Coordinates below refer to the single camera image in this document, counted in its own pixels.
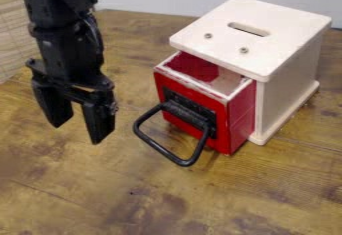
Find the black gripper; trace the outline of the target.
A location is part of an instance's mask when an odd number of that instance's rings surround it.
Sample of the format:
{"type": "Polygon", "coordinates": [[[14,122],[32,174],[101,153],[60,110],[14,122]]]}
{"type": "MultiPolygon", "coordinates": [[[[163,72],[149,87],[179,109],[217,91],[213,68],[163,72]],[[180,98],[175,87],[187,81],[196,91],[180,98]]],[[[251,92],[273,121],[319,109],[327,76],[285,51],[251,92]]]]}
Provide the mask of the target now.
{"type": "Polygon", "coordinates": [[[45,118],[58,128],[73,116],[70,102],[81,104],[86,130],[98,144],[114,130],[117,104],[113,82],[101,72],[104,45],[92,14],[65,24],[29,23],[41,58],[32,59],[32,89],[45,118]]]}

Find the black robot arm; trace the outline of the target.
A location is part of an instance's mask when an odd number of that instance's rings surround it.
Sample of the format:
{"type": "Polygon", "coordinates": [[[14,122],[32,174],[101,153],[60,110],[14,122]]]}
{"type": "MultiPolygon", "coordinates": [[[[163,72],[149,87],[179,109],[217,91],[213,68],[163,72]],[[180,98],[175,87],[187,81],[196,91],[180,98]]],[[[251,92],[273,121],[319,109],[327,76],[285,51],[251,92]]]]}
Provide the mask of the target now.
{"type": "Polygon", "coordinates": [[[82,110],[90,141],[114,130],[113,82],[101,72],[104,45],[92,14],[97,0],[24,0],[41,58],[26,61],[32,90],[46,120],[60,127],[82,110]]]}

